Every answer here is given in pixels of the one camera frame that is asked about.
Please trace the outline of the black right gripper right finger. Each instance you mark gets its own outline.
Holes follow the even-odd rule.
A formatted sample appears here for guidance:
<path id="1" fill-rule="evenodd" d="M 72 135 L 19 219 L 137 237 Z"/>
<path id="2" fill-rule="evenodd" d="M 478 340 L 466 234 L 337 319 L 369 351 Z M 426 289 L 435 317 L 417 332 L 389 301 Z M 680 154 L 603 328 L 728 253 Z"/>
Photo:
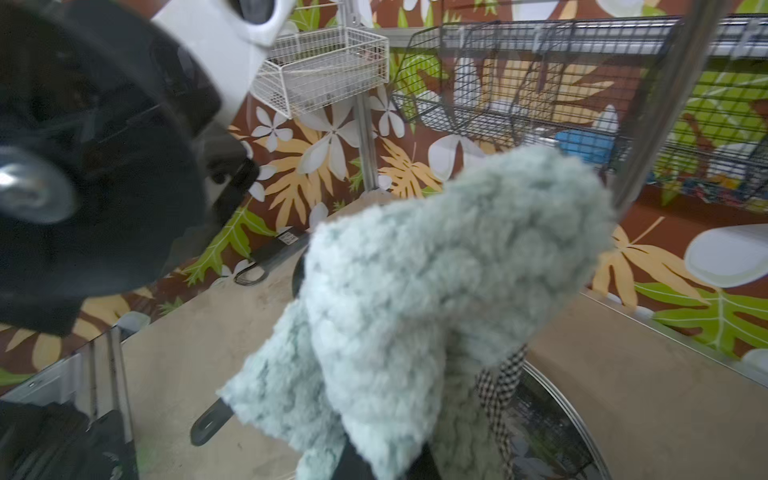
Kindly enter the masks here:
<path id="1" fill-rule="evenodd" d="M 407 480 L 441 480 L 439 470 L 428 444 L 424 444 L 420 454 L 407 471 Z"/>

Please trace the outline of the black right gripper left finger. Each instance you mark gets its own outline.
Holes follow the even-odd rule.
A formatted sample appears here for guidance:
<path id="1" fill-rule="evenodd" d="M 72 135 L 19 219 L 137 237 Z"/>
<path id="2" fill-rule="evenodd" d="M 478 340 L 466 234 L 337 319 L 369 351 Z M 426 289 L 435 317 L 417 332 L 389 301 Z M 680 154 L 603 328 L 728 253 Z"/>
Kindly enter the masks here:
<path id="1" fill-rule="evenodd" d="M 345 439 L 339 462 L 331 476 L 332 480 L 375 480 L 370 465 L 357 452 L 349 438 Z"/>

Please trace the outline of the glass lid with steel rim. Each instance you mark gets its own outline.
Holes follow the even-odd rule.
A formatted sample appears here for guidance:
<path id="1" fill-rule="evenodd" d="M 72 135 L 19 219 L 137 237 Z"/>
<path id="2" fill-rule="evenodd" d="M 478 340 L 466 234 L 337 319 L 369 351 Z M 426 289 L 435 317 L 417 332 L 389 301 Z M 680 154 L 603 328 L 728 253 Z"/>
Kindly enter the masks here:
<path id="1" fill-rule="evenodd" d="M 505 414 L 514 479 L 612 477 L 574 406 L 529 362 Z"/>

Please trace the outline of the light green fluffy cloth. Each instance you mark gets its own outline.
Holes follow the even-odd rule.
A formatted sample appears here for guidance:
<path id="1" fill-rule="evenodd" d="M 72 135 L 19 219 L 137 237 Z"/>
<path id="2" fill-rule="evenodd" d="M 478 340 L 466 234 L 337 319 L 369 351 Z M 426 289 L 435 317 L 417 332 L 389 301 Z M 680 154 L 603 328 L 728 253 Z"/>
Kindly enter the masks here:
<path id="1" fill-rule="evenodd" d="M 300 479 L 330 478 L 346 446 L 377 479 L 424 451 L 444 479 L 503 479 L 494 373 L 588 283 L 614 226 L 594 169 L 545 146 L 325 222 L 298 295 L 219 397 L 300 453 Z"/>

